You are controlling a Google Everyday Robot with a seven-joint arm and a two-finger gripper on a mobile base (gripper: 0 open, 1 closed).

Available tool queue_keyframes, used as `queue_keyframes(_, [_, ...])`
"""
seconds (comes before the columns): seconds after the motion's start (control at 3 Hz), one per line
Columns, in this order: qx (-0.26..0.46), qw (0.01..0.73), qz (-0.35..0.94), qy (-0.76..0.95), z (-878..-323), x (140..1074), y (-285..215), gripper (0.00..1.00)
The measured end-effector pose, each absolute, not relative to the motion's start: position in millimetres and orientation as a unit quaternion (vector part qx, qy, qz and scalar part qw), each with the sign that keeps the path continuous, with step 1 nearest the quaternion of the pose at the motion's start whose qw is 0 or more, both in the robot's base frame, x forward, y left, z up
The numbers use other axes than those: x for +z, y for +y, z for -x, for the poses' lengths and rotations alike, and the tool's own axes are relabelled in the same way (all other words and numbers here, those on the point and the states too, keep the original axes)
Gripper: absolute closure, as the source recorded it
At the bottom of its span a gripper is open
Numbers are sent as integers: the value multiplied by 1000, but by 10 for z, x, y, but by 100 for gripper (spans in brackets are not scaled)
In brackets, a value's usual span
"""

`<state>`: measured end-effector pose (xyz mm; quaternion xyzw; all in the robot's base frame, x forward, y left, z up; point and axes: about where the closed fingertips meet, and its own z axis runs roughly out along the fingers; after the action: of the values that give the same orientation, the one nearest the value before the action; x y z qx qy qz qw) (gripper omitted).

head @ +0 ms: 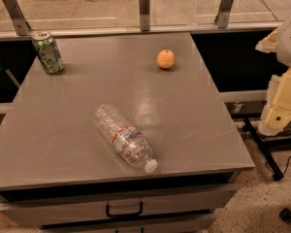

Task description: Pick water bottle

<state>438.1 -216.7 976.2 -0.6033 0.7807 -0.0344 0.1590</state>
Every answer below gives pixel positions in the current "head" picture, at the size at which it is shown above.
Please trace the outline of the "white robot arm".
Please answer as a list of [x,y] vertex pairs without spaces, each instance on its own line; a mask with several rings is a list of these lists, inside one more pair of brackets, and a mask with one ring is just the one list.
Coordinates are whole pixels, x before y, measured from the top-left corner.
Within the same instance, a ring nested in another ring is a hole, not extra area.
[[291,121],[291,16],[255,48],[265,53],[274,52],[276,60],[288,67],[281,76],[272,75],[258,125],[261,134],[274,136]]

